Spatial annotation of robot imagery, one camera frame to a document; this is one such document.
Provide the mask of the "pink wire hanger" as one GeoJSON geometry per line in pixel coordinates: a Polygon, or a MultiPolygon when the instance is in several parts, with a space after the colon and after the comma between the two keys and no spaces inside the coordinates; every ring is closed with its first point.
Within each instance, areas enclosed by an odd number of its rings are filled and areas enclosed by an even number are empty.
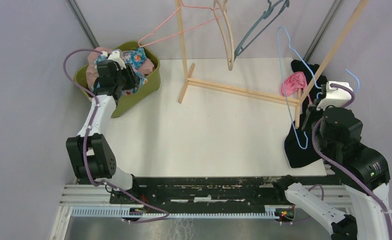
{"type": "Polygon", "coordinates": [[[219,4],[214,2],[211,5],[197,5],[191,4],[189,1],[186,0],[176,0],[175,8],[176,9],[168,17],[166,17],[165,20],[163,20],[151,32],[143,36],[137,42],[140,48],[154,45],[156,43],[182,35],[188,31],[194,30],[210,22],[214,22],[221,17],[221,14],[219,14],[218,16],[213,16],[212,19],[204,20],[200,23],[194,23],[192,26],[186,28],[184,27],[183,17],[183,12],[185,10],[196,12],[196,14],[201,13],[201,11],[218,14],[221,9],[219,4]]]}

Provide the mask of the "wooden hanger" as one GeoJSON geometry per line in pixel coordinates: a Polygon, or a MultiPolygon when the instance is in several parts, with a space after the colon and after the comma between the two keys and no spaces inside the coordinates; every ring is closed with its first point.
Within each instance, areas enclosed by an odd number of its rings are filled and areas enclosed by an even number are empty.
{"type": "Polygon", "coordinates": [[[235,61],[234,39],[227,13],[227,2],[227,0],[214,0],[213,14],[223,39],[228,70],[232,71],[235,61]]]}

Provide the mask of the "blue wire hanger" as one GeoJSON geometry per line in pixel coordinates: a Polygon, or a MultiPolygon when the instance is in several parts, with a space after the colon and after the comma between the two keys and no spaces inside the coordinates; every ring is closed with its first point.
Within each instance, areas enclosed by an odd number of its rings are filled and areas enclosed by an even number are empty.
{"type": "MultiPolygon", "coordinates": [[[[282,96],[285,97],[286,104],[289,105],[288,97],[296,93],[298,90],[308,92],[308,84],[307,78],[302,72],[293,73],[287,78],[284,78],[283,74],[283,65],[281,62],[282,54],[281,54],[281,40],[279,31],[283,30],[288,39],[288,47],[291,49],[302,62],[302,65],[308,68],[308,72],[313,74],[311,68],[309,68],[308,64],[301,58],[300,54],[297,52],[295,48],[291,45],[291,37],[284,26],[278,27],[276,31],[277,40],[278,40],[278,55],[279,55],[279,63],[280,63],[280,71],[281,71],[281,80],[282,85],[280,88],[282,96]]],[[[344,104],[348,103],[352,97],[351,93],[357,93],[360,89],[360,81],[356,75],[354,75],[351,71],[346,69],[346,72],[350,74],[357,82],[357,87],[353,89],[348,82],[341,81],[330,81],[323,86],[319,86],[317,83],[318,77],[313,76],[313,82],[316,89],[320,90],[318,94],[316,94],[316,98],[310,100],[310,103],[313,104],[314,110],[325,110],[325,108],[329,106],[341,107],[344,104]]]]}

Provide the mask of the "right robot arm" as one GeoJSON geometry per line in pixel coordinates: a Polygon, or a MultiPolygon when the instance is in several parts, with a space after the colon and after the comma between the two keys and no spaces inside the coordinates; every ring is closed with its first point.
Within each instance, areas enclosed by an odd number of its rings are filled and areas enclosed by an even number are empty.
{"type": "Polygon", "coordinates": [[[352,202],[353,214],[314,196],[291,175],[274,182],[281,199],[300,207],[334,240],[392,240],[390,171],[385,157],[361,142],[363,123],[353,112],[330,107],[313,127],[315,152],[327,161],[352,202]]]}

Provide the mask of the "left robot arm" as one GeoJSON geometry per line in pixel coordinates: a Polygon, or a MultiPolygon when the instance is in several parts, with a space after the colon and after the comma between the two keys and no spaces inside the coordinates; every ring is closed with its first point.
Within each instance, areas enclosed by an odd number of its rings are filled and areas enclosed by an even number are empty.
{"type": "Polygon", "coordinates": [[[121,59],[101,61],[97,71],[91,109],[77,136],[66,140],[66,149],[77,178],[88,179],[96,187],[108,185],[118,192],[131,190],[135,177],[117,166],[104,135],[123,87],[136,83],[138,77],[121,59]]]}

